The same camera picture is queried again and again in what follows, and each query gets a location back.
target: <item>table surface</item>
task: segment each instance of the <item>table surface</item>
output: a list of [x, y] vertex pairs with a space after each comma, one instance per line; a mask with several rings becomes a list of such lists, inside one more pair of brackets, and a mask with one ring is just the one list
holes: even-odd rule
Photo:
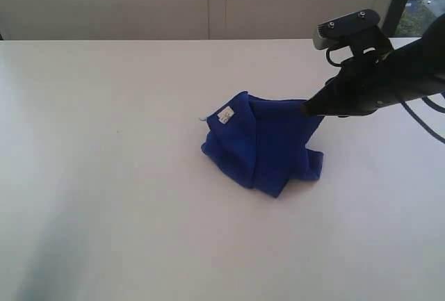
[[444, 147], [401, 106], [323, 120], [276, 200], [200, 150], [237, 92], [336, 71], [310, 40], [2, 42], [1, 299], [442, 300]]

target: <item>blue towel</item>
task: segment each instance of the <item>blue towel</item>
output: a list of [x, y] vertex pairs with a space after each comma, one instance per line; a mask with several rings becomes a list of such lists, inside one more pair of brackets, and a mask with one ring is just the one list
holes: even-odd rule
[[304, 116], [303, 102], [240, 92], [207, 118], [210, 132], [201, 149], [238, 184], [275, 198], [290, 179], [317, 180], [323, 153], [305, 145], [323, 117]]

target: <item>towel label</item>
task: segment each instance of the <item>towel label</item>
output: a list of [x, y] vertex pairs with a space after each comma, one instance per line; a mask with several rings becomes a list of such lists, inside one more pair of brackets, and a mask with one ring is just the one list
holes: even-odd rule
[[218, 114], [218, 118], [220, 122], [223, 124], [227, 123], [229, 119], [235, 114], [230, 106], [226, 106], [221, 112]]

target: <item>blue cloth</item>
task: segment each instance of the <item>blue cloth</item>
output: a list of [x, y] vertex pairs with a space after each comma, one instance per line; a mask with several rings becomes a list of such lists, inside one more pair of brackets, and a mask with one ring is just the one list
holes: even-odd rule
[[[305, 145], [323, 117], [300, 112], [302, 99], [270, 101], [240, 92], [207, 118], [201, 149], [238, 184], [278, 197], [289, 179], [320, 178], [323, 153]], [[223, 124], [218, 114], [234, 114]]]

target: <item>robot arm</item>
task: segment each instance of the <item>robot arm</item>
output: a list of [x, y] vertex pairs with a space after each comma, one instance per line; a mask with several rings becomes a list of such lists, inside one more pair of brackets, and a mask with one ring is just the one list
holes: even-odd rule
[[[379, 21], [375, 11], [363, 10], [318, 26], [314, 44], [327, 49], [327, 60], [340, 72], [302, 105], [306, 115], [369, 115], [418, 98], [445, 111], [427, 98], [445, 92], [445, 15], [421, 39], [395, 51]], [[335, 64], [330, 52], [342, 47], [350, 47], [353, 57]]]

